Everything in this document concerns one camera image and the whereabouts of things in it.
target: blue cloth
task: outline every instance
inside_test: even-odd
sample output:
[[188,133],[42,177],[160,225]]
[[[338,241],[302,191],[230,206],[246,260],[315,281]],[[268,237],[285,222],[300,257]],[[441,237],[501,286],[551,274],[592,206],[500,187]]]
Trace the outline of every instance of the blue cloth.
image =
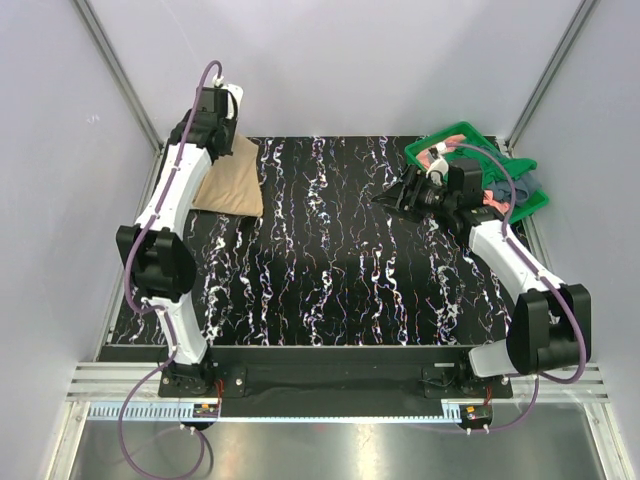
[[[514,180],[513,183],[516,187],[516,205],[518,207],[527,203],[529,197],[542,186],[540,185],[540,182],[538,182],[538,180],[536,180],[536,178],[529,172],[522,174],[522,176],[517,180]],[[493,198],[496,201],[511,201],[511,188],[506,180],[491,182],[487,185],[487,188],[493,192]]]

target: gray wall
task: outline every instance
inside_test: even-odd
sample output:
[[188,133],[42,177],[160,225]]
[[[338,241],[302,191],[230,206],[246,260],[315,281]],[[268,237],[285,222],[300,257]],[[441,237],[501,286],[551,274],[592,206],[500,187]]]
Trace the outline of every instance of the gray wall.
[[156,128],[206,63],[248,135],[508,134],[578,0],[92,0]]
[[152,152],[68,1],[0,8],[0,465],[35,479],[100,338]]
[[524,137],[551,204],[535,216],[553,268],[593,298],[594,358],[640,472],[640,3],[600,2]]

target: green tray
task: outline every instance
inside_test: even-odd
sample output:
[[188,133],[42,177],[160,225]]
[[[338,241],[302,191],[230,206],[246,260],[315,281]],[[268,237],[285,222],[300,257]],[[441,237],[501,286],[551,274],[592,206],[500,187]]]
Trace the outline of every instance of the green tray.
[[[466,142],[478,147],[487,148],[492,152],[500,153],[500,151],[491,142],[489,142],[489,140],[484,138],[480,134],[480,132],[473,128],[470,123],[459,122],[455,125],[450,126],[449,128],[440,130],[433,135],[429,135],[422,140],[418,140],[411,145],[407,145],[407,147],[404,149],[404,153],[407,157],[407,163],[418,165],[420,168],[424,169],[416,156],[425,148],[429,148],[436,143],[442,142],[443,140],[449,138],[451,135],[458,135],[460,133],[462,133],[466,137]],[[542,189],[535,191],[529,197],[527,203],[525,203],[521,207],[516,207],[513,210],[513,215],[511,216],[509,223],[515,223],[518,220],[522,220],[524,217],[528,217],[539,208],[544,207],[547,203],[549,203],[549,197],[547,196],[547,194],[544,193]]]

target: black table surface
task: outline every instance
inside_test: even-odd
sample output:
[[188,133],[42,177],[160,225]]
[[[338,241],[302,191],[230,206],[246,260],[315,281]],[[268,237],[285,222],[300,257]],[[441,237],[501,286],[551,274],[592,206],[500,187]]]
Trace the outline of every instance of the black table surface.
[[[510,300],[487,265],[435,220],[409,223],[370,202],[397,179],[416,139],[254,139],[264,216],[191,211],[185,225],[198,265],[194,308],[209,343],[504,338]],[[135,315],[123,302],[111,343],[165,340],[155,314]]]

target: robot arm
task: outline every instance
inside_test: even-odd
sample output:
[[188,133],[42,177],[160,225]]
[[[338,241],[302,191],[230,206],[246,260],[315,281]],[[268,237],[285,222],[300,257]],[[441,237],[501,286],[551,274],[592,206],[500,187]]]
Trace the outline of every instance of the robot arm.
[[[196,379],[203,377],[201,366],[207,343],[200,333],[191,299],[196,265],[182,241],[182,234],[193,198],[209,167],[219,156],[231,153],[242,95],[242,89],[235,85],[203,89],[179,166],[176,166],[178,144],[190,112],[171,132],[162,173],[149,204],[133,227],[121,226],[116,235],[124,264],[141,233],[141,226],[156,216],[136,253],[131,277],[144,300],[168,311],[176,345],[169,335],[164,314],[158,310],[156,313],[169,348],[177,347],[175,368],[184,376]],[[170,188],[165,196],[167,184]]]
[[[459,159],[443,169],[440,154],[431,153],[431,167],[425,172],[408,166],[401,179],[373,201],[391,214],[409,221],[435,215],[444,227],[467,244],[496,273],[515,308],[507,338],[473,348],[465,359],[476,379],[498,375],[544,372],[577,365],[580,344],[566,313],[547,285],[545,277],[571,308],[591,354],[591,298],[582,285],[568,286],[545,269],[507,227],[503,216],[483,205],[482,170],[477,161]],[[443,176],[448,173],[446,184]],[[521,255],[514,251],[517,248]]]

